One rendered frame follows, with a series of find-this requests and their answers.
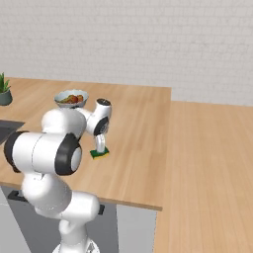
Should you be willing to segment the grey dishwasher front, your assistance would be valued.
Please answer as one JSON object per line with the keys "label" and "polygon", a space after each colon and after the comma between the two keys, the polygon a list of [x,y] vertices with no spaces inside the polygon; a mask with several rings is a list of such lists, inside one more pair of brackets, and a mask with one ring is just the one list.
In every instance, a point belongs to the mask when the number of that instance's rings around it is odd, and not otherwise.
{"label": "grey dishwasher front", "polygon": [[[26,203],[9,200],[13,188],[1,187],[0,253],[52,253],[60,242],[59,221],[38,215]],[[104,210],[87,223],[90,238],[100,253],[119,253],[117,209],[102,203]]]}

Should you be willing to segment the green plant in grey pot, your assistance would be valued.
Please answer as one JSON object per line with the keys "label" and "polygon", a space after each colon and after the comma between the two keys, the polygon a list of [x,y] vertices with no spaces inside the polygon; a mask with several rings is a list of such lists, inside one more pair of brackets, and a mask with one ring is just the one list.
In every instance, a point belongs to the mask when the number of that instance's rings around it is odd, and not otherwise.
{"label": "green plant in grey pot", "polygon": [[10,91],[9,80],[5,79],[3,73],[0,74],[0,106],[8,106],[12,103],[13,97]]}

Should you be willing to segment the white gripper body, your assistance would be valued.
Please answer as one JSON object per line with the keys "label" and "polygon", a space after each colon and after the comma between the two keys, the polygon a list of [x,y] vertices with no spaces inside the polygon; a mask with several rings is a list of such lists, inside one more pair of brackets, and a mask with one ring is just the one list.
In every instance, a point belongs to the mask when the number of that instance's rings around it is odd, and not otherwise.
{"label": "white gripper body", "polygon": [[105,136],[101,133],[95,136],[96,150],[98,153],[103,153],[106,148]]}

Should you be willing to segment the white cabinet panel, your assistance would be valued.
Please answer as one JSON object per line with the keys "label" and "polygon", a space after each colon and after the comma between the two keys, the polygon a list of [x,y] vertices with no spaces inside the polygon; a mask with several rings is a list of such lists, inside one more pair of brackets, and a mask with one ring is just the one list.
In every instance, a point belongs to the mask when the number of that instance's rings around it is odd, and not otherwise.
{"label": "white cabinet panel", "polygon": [[157,211],[117,205],[119,253],[153,253]]}

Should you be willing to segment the dark sink basin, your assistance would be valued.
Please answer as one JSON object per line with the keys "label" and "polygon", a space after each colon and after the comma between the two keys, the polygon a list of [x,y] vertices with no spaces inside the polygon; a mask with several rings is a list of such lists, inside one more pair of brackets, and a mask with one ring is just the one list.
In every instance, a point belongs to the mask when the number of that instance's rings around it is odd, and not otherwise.
{"label": "dark sink basin", "polygon": [[8,138],[10,134],[17,131],[23,125],[23,122],[0,120],[0,145]]}

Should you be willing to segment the yellow and green sponge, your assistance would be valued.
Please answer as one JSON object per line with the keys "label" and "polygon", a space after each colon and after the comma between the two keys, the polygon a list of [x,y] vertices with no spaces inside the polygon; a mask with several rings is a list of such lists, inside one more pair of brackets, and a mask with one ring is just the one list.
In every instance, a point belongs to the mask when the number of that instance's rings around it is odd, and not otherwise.
{"label": "yellow and green sponge", "polygon": [[105,150],[103,152],[98,152],[97,150],[90,151],[90,154],[93,159],[98,159],[98,158],[104,157],[104,156],[108,155],[109,153],[110,153],[110,151],[108,148],[105,148]]}

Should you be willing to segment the white bowl with food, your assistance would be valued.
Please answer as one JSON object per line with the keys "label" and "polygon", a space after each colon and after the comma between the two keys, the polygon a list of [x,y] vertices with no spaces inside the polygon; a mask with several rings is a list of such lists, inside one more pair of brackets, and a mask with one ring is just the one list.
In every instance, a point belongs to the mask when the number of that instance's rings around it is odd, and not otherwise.
{"label": "white bowl with food", "polygon": [[83,90],[65,90],[54,96],[54,102],[59,108],[83,108],[89,95]]}

